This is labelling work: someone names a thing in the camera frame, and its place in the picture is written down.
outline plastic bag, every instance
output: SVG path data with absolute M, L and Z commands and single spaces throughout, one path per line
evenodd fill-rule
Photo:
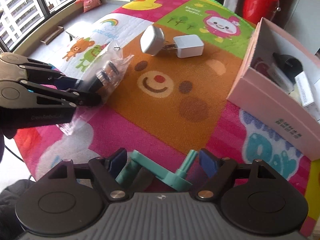
M 61 131 L 71 135 L 99 111 L 123 79 L 132 57 L 123 58 L 122 49 L 116 41 L 110 42 L 99 53 L 78 79 L 76 86 L 80 91 L 92 91 L 93 87 L 97 88 L 98 80 L 100 86 L 97 93 L 101 95 L 102 104 L 96 107 L 78 106 L 70 123 L 58 125 Z
M 81 2 L 83 2 L 83 12 L 90 11 L 101 4 L 100 0 L 76 0 L 76 3 Z

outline pink plastic bag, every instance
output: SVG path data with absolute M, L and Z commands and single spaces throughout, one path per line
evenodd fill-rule
M 76 3 L 80 2 L 83 2 L 83 12 L 87 12 L 101 4 L 100 0 L 76 0 Z

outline red trash can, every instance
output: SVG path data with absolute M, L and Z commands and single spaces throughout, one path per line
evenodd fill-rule
M 280 11 L 279 0 L 244 0 L 243 18 L 257 24 L 262 17 L 272 21 Z

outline white power adapter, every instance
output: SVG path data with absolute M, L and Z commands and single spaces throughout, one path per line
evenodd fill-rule
M 161 49 L 176 49 L 179 58 L 200 56 L 203 53 L 204 43 L 195 34 L 176 36 L 172 45 L 164 46 L 164 40 L 162 29 L 150 25 L 140 38 L 141 51 L 155 56 Z

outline green square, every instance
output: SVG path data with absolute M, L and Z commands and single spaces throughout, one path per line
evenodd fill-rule
M 206 13 L 206 11 L 215 11 L 215 14 L 219 14 L 219 18 L 224 22 L 226 20 L 231 21 L 229 18 L 233 16 L 232 19 L 236 20 L 233 25 L 239 24 L 240 35 L 230 34 L 230 37 L 222 38 L 218 36 L 219 32 L 217 32 L 218 35 L 209 32 L 210 27 L 207 29 L 208 25 L 205 24 L 204 19 L 211 14 Z M 196 34 L 203 41 L 210 42 L 242 59 L 253 31 L 253 28 L 241 17 L 218 3 L 215 4 L 212 1 L 207 2 L 205 0 L 190 0 L 158 20 L 157 23 L 186 34 Z

